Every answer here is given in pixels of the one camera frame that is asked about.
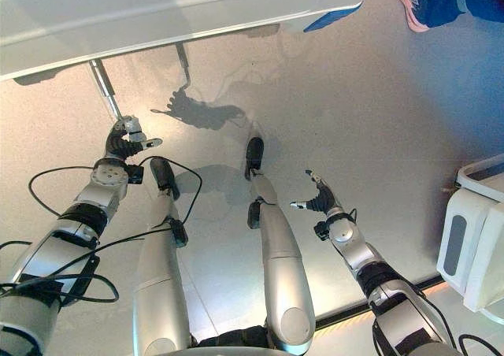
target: robotic hand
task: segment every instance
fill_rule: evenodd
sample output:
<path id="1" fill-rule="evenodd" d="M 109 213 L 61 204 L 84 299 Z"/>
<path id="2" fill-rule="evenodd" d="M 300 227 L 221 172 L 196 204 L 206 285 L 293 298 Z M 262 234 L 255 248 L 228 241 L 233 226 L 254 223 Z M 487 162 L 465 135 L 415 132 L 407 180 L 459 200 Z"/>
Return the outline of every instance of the robotic hand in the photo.
<path id="1" fill-rule="evenodd" d="M 123 139 L 129 134 L 129 140 Z M 146 139 L 136 117 L 119 117 L 106 140 L 105 156 L 90 183 L 37 244 L 12 269 L 0 305 L 0 354 L 40 355 L 46 349 L 57 313 L 81 297 L 95 277 L 99 258 L 89 254 L 126 195 L 128 184 L 140 184 L 143 167 L 126 159 L 161 139 Z"/>
<path id="2" fill-rule="evenodd" d="M 306 170 L 317 184 L 319 194 L 307 202 L 292 202 L 296 209 L 324 212 L 326 220 L 314 230 L 321 240 L 329 239 L 343 257 L 361 286 L 375 314 L 373 338 L 381 353 L 392 355 L 460 355 L 443 323 L 423 300 L 424 294 L 399 275 L 368 244 L 356 225 L 355 217 L 345 212 L 328 184 Z"/>

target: person's foot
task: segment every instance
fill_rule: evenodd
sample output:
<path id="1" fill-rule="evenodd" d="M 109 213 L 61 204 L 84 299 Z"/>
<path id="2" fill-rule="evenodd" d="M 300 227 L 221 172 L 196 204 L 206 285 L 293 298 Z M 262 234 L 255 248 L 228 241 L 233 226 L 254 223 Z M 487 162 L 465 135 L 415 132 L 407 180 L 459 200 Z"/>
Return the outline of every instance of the person's foot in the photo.
<path id="1" fill-rule="evenodd" d="M 400 0 L 406 11 L 406 21 L 413 32 L 449 23 L 461 14 L 457 0 Z"/>

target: gray floor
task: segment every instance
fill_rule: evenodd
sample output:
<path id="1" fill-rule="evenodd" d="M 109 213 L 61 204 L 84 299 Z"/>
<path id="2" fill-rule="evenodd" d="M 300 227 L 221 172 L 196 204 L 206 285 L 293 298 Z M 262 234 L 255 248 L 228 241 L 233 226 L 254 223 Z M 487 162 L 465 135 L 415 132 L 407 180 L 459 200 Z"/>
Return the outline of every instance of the gray floor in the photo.
<path id="1" fill-rule="evenodd" d="M 473 313 L 463 306 L 463 298 L 446 283 L 426 291 L 428 299 L 443 312 L 455 341 L 461 334 L 472 334 L 487 340 L 495 348 L 504 350 L 504 327 L 488 320 L 483 314 Z M 375 317 L 363 313 L 315 333 L 307 356 L 376 355 L 371 328 Z M 471 356 L 488 356 L 488 349 L 477 342 L 465 341 Z"/>
<path id="2" fill-rule="evenodd" d="M 339 255 L 313 234 L 321 217 L 288 207 L 316 193 L 306 168 L 320 173 L 346 208 L 358 208 L 361 230 L 400 273 L 415 281 L 434 275 L 444 188 L 467 161 L 504 150 L 503 34 L 502 24 L 464 16 L 416 35 L 398 0 L 368 0 L 318 32 L 197 40 L 186 45 L 192 84 L 174 104 L 182 118 L 150 111 L 166 111 L 184 83 L 174 46 L 105 60 L 121 111 L 134 113 L 148 136 L 163 138 L 155 153 L 205 180 L 187 222 L 189 245 L 179 254 L 195 335 L 265 319 L 260 237 L 246 226 L 250 187 L 242 178 L 253 121 L 318 317 L 363 296 Z M 2 241 L 35 241 L 53 218 L 29 197 L 29 178 L 61 165 L 92 165 L 112 119 L 86 65 L 25 87 L 2 82 L 0 95 Z M 176 173 L 185 213 L 196 183 Z M 85 171 L 61 172 L 35 189 L 63 210 L 87 179 Z M 149 177 L 145 186 L 129 188 L 104 243 L 145 228 L 154 193 Z M 117 284 L 121 300 L 63 310 L 49 354 L 132 352 L 130 290 L 139 248 L 133 242 L 103 253 L 100 273 Z M 2 250 L 3 276 L 17 251 Z M 90 294 L 106 291 L 93 287 Z"/>

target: wire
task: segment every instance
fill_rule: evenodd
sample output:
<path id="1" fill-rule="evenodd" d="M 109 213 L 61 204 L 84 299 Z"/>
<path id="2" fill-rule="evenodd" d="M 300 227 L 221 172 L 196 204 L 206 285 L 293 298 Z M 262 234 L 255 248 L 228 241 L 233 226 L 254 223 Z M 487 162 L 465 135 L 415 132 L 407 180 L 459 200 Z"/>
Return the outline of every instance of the wire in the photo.
<path id="1" fill-rule="evenodd" d="M 106 248 L 109 248 L 111 246 L 115 246 L 116 244 L 119 244 L 119 243 L 124 243 L 124 242 L 129 242 L 131 240 L 135 240 L 137 239 L 139 236 L 144 236 L 144 235 L 149 235 L 149 234 L 154 234 L 156 232 L 167 232 L 168 230 L 171 230 L 171 228 L 162 228 L 162 229 L 159 229 L 159 230 L 150 230 L 149 232 L 141 232 L 139 234 L 136 234 L 136 235 L 132 235 L 132 236 L 129 236 L 127 238 L 123 238 L 123 239 L 119 239 L 119 240 L 115 240 L 111 243 L 107 243 L 106 245 L 104 246 L 101 246 L 101 247 L 98 247 L 98 248 L 95 248 L 94 250 L 92 251 L 89 251 L 87 252 L 86 254 L 83 254 L 81 256 L 79 256 L 78 258 L 75 258 L 73 259 L 72 261 L 69 261 L 67 264 L 63 265 L 61 268 L 59 268 L 58 270 L 54 271 L 53 273 L 51 273 L 51 275 L 54 275 L 56 273 L 59 273 L 65 269 L 67 269 L 68 267 L 78 263 L 79 261 L 87 258 L 88 256 L 91 256 L 93 254 L 96 254 L 97 252 L 100 252 L 101 250 L 104 250 Z"/>
<path id="2" fill-rule="evenodd" d="M 465 345 L 464 345 L 464 339 L 474 340 L 475 342 L 478 342 L 479 344 L 482 344 L 486 348 L 488 348 L 490 350 L 490 352 L 492 354 L 494 354 L 495 356 L 502 356 L 502 354 L 497 350 L 497 348 L 492 346 L 485 339 L 481 339 L 479 336 L 475 336 L 475 335 L 462 334 L 458 337 L 458 344 L 460 344 L 460 349 L 462 350 L 462 353 L 464 354 L 464 356 L 468 356 L 467 350 L 465 349 Z"/>
<path id="3" fill-rule="evenodd" d="M 457 349 L 457 345 L 455 344 L 455 339 L 453 334 L 451 333 L 450 326 L 448 325 L 447 319 L 444 317 L 443 313 L 441 310 L 438 308 L 438 306 L 434 305 L 432 302 L 430 302 L 425 295 L 421 295 L 421 297 L 428 303 L 432 308 L 437 312 L 437 314 L 441 317 L 441 320 L 443 321 L 444 327 L 446 328 L 448 332 L 448 336 L 450 337 L 451 345 L 454 349 Z"/>
<path id="4" fill-rule="evenodd" d="M 49 206 L 47 206 L 40 198 L 39 196 L 37 196 L 35 194 L 35 192 L 33 191 L 33 188 L 32 188 L 32 185 L 33 185 L 33 182 L 40 176 L 42 175 L 45 175 L 46 173 L 49 173 L 49 172 L 55 172 L 55 171 L 61 171 L 61 170 L 64 170 L 64 169 L 93 169 L 93 167 L 88 167 L 86 165 L 70 165 L 68 167 L 58 167 L 57 169 L 48 169 L 46 171 L 42 171 L 42 172 L 39 172 L 37 173 L 35 176 L 33 176 L 31 179 L 30 179 L 30 182 L 28 183 L 28 190 L 30 191 L 30 195 L 35 199 L 35 201 L 37 201 L 41 206 L 42 208 L 50 211 L 52 214 L 54 214 L 55 216 L 57 217 L 60 217 L 60 213 L 58 213 L 56 210 L 53 210 L 51 209 Z"/>
<path id="5" fill-rule="evenodd" d="M 198 179 L 199 179 L 199 186 L 198 186 L 198 190 L 196 191 L 195 193 L 195 196 L 194 198 L 192 199 L 192 202 L 191 204 L 189 205 L 189 209 L 187 210 L 187 213 L 186 213 L 186 217 L 183 219 L 182 221 L 182 224 L 185 224 L 187 219 L 189 218 L 189 215 L 191 214 L 191 211 L 192 211 L 192 208 L 193 206 L 195 205 L 195 202 L 196 202 L 196 199 L 198 198 L 199 196 L 199 192 L 200 190 L 202 189 L 202 185 L 203 185 L 203 179 L 202 177 L 196 172 L 196 171 L 193 171 L 192 169 L 190 169 L 189 167 L 186 167 L 185 165 L 181 165 L 180 163 L 177 163 L 176 161 L 172 161 L 171 159 L 168 159 L 168 158 L 165 158 L 165 157 L 160 157 L 159 155 L 152 155 L 150 157 L 147 157 L 145 159 L 143 159 L 140 163 L 139 163 L 139 166 L 141 166 L 143 163 L 145 163 L 146 161 L 148 161 L 149 159 L 152 159 L 152 158 L 163 158 L 165 159 L 166 161 L 170 162 L 170 163 L 173 163 L 174 165 L 178 165 L 179 167 L 182 167 L 183 169 L 189 171 L 190 173 L 192 173 L 193 175 L 195 175 Z"/>
<path id="6" fill-rule="evenodd" d="M 5 243 L 0 244 L 0 250 L 3 247 L 10 246 L 11 244 L 25 244 L 25 245 L 29 246 L 30 244 L 32 244 L 32 242 L 27 242 L 25 240 L 10 240 L 9 242 L 5 242 Z"/>
<path id="7" fill-rule="evenodd" d="M 353 208 L 348 215 L 354 219 L 354 222 L 357 222 L 357 208 Z"/>
<path id="8" fill-rule="evenodd" d="M 150 156 L 150 157 L 147 157 L 147 158 L 143 159 L 139 163 L 139 166 L 141 166 L 143 163 L 145 163 L 146 161 L 148 161 L 149 159 L 152 159 L 152 158 L 163 158 L 166 161 L 168 161 L 170 163 L 173 163 L 174 165 L 178 165 L 179 167 L 181 167 L 183 169 L 186 169 L 187 171 L 191 172 L 196 177 L 198 177 L 198 179 L 199 179 L 198 190 L 196 191 L 195 196 L 192 199 L 191 204 L 189 205 L 189 209 L 187 210 L 186 216 L 185 216 L 185 218 L 182 221 L 182 224 L 185 224 L 185 222 L 187 221 L 187 219 L 189 218 L 189 216 L 191 214 L 191 211 L 192 211 L 192 209 L 193 209 L 193 207 L 195 205 L 196 199 L 198 198 L 199 193 L 200 193 L 200 191 L 202 189 L 203 179 L 202 179 L 202 177 L 197 172 L 193 171 L 192 169 L 189 169 L 185 165 L 181 165 L 180 163 L 177 163 L 176 161 L 172 161 L 172 160 L 170 160 L 168 158 L 160 157 L 160 156 L 157 156 L 157 155 Z M 44 204 L 42 202 L 42 200 L 40 200 L 39 197 L 35 194 L 35 192 L 32 190 L 32 184 L 35 181 L 35 179 L 37 179 L 41 175 L 44 175 L 44 174 L 49 173 L 49 172 L 61 171 L 63 169 L 93 169 L 93 168 L 92 167 L 87 167 L 87 166 L 69 166 L 69 167 L 60 167 L 60 168 L 57 168 L 57 169 L 49 169 L 49 170 L 46 170 L 46 171 L 43 171 L 43 172 L 40 172 L 40 173 L 36 174 L 35 176 L 33 176 L 31 178 L 30 182 L 28 183 L 28 190 L 30 191 L 32 197 L 42 207 L 44 207 L 45 209 L 49 210 L 51 213 L 53 213 L 53 214 L 55 214 L 57 216 L 59 216 L 60 214 L 58 212 L 56 212 L 55 210 L 52 210 L 46 204 Z M 78 258 L 75 258 L 75 259 L 71 260 L 70 262 L 68 262 L 67 264 L 63 265 L 58 270 L 54 271 L 53 273 L 51 273 L 50 275 L 45 276 L 45 277 L 38 277 L 38 278 L 35 278 L 35 279 L 30 279 L 29 281 L 26 281 L 26 282 L 21 283 L 21 284 L 0 284 L 0 289 L 2 289 L 2 291 L 3 291 L 3 293 L 0 295 L 0 298 L 1 297 L 5 297 L 6 295 L 10 294 L 10 292 L 12 290 L 21 289 L 23 287 L 31 286 L 33 284 L 40 284 L 42 282 L 53 281 L 53 280 L 67 280 L 67 279 L 75 279 L 75 278 L 84 278 L 84 279 L 91 279 L 92 280 L 93 278 L 96 278 L 98 280 L 103 281 L 107 286 L 110 287 L 110 290 L 114 294 L 114 298 L 113 299 L 96 299 L 96 298 L 93 298 L 93 297 L 84 297 L 84 296 L 79 296 L 79 295 L 71 295 L 69 293 L 62 293 L 62 292 L 58 292 L 58 294 L 61 295 L 61 296 L 64 296 L 64 297 L 70 297 L 70 298 L 79 299 L 79 300 L 82 300 L 82 301 L 90 301 L 90 302 L 115 302 L 115 301 L 117 301 L 119 299 L 119 293 L 117 292 L 117 289 L 112 284 L 112 282 L 110 280 L 106 279 L 104 276 L 95 275 L 95 274 L 90 274 L 90 275 L 58 275 L 58 273 L 60 273 L 61 271 L 67 269 L 69 266 L 74 265 L 77 262 L 79 262 L 79 261 L 87 258 L 88 256 L 94 255 L 97 252 L 99 252 L 101 250 L 105 250 L 105 249 L 107 249 L 107 248 L 109 248 L 111 246 L 115 246 L 115 245 L 117 245 L 119 243 L 125 243 L 125 242 L 129 242 L 129 241 L 132 241 L 132 240 L 139 240 L 139 237 L 141 237 L 141 236 L 149 235 L 149 234 L 154 234 L 154 233 L 157 233 L 157 232 L 166 232 L 166 231 L 168 231 L 170 229 L 171 228 L 154 229 L 154 230 L 150 230 L 148 232 L 142 232 L 142 233 L 139 233 L 139 234 L 136 234 L 136 235 L 128 236 L 126 238 L 119 239 L 119 240 L 116 240 L 114 242 L 108 243 L 108 244 L 106 244 L 104 246 L 101 246 L 101 247 L 98 247 L 98 248 L 96 248 L 96 249 L 94 249 L 92 251 L 89 251 L 86 254 L 83 254 L 83 255 L 79 256 Z M 11 287 L 11 289 L 8 290 L 8 291 L 6 291 L 4 289 L 4 287 L 7 287 L 7 286 Z"/>
<path id="9" fill-rule="evenodd" d="M 95 297 L 86 297 L 83 295 L 73 295 L 70 293 L 64 293 L 64 292 L 48 290 L 48 289 L 39 289 L 36 287 L 36 285 L 41 284 L 41 283 L 46 283 L 48 281 L 73 280 L 73 279 L 100 280 L 110 288 L 114 297 L 113 297 L 113 299 L 97 299 Z M 45 277 L 36 277 L 35 279 L 30 279 L 28 281 L 25 281 L 25 282 L 19 283 L 19 284 L 2 284 L 2 288 L 6 287 L 6 286 L 9 286 L 12 288 L 9 289 L 7 292 L 3 293 L 2 295 L 0 295 L 0 298 L 5 297 L 7 295 L 11 295 L 13 291 L 19 291 L 21 289 L 26 289 L 27 287 L 34 286 L 34 288 L 37 291 L 41 291 L 42 293 L 55 293 L 55 294 L 62 296 L 62 297 L 69 297 L 71 299 L 78 299 L 80 301 L 111 303 L 111 302 L 116 302 L 119 299 L 119 292 L 117 291 L 117 289 L 116 289 L 115 285 L 112 283 L 112 281 L 110 281 L 109 279 L 107 279 L 106 277 L 104 277 L 102 275 L 97 275 L 94 273 L 90 273 L 90 274 L 74 273 L 74 274 L 68 274 L 68 275 L 49 275 L 49 276 L 45 276 Z"/>
<path id="10" fill-rule="evenodd" d="M 378 356 L 382 356 L 380 349 L 378 348 L 378 342 L 376 341 L 375 332 L 372 332 L 372 344 L 375 346 L 375 351 Z"/>

